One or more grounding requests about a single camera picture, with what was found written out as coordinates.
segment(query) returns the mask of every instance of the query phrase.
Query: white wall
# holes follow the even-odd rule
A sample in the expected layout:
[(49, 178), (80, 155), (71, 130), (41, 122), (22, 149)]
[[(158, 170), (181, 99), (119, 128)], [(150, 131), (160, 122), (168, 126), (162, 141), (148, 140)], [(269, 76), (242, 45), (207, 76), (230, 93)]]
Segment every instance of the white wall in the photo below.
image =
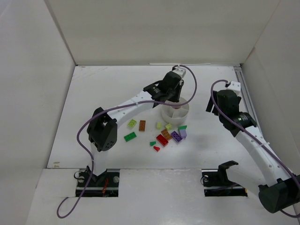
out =
[(296, 174), (300, 174), (299, 64), (300, 1), (284, 0), (242, 69), (266, 140)]
[(74, 63), (43, 0), (0, 3), (0, 224), (23, 225)]
[(46, 0), (77, 64), (241, 63), (279, 0)]

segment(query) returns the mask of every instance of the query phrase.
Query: lime green lego brick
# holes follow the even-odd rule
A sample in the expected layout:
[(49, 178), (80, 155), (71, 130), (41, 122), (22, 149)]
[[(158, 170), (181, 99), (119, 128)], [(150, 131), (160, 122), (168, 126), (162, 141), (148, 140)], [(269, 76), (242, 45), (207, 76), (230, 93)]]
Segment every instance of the lime green lego brick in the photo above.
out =
[(165, 128), (167, 128), (167, 130), (170, 130), (170, 129), (172, 129), (172, 124), (167, 124), (166, 126), (165, 126)]
[(158, 122), (158, 123), (156, 124), (156, 129), (157, 129), (157, 130), (160, 130), (160, 129), (161, 129), (161, 123)]
[(187, 125), (184, 125), (184, 126), (181, 126), (181, 127), (178, 127), (178, 130), (185, 130), (185, 129), (187, 129)]
[(128, 126), (130, 127), (130, 128), (134, 128), (135, 127), (135, 125), (136, 125), (136, 121), (134, 120), (134, 119), (132, 119), (129, 123), (128, 123)]
[(135, 132), (132, 132), (132, 133), (124, 136), (124, 139), (125, 139), (126, 142), (129, 142), (130, 140), (134, 139), (135, 137), (136, 137)]

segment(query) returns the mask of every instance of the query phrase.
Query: purple lego brick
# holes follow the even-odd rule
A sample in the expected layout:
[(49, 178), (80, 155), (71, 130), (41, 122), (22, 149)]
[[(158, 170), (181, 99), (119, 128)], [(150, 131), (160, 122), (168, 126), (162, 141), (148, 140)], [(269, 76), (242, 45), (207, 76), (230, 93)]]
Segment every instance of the purple lego brick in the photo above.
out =
[(182, 138), (186, 139), (187, 131), (185, 129), (179, 130), (179, 134)]
[(180, 142), (182, 140), (182, 138), (179, 136), (179, 134), (176, 131), (173, 131), (171, 133), (171, 136), (176, 142)]

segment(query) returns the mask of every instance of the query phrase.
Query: orange lego brick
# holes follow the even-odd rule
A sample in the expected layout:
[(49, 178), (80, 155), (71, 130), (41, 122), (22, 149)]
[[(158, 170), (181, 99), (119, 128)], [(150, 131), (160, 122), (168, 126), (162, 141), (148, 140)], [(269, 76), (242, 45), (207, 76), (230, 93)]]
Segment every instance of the orange lego brick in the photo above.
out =
[(145, 131), (145, 129), (146, 129), (146, 121), (145, 120), (140, 120), (139, 131)]
[(164, 138), (167, 139), (168, 141), (172, 139), (172, 136), (169, 134), (167, 129), (162, 130), (161, 133), (164, 136)]

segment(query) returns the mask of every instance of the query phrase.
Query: screw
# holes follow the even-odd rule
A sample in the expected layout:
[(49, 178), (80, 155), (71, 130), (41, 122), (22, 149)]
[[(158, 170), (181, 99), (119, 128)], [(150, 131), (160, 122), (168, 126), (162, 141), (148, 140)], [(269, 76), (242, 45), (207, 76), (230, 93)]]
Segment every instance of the screw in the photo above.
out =
[(119, 179), (119, 177), (115, 176), (115, 177), (113, 177), (112, 180), (114, 183), (118, 183), (120, 179)]
[(203, 177), (203, 181), (204, 181), (204, 182), (207, 182), (207, 181), (208, 181), (208, 176), (207, 176), (207, 175), (205, 175), (205, 176)]
[(83, 176), (78, 177), (78, 183), (83, 183), (83, 182), (84, 182), (84, 177)]

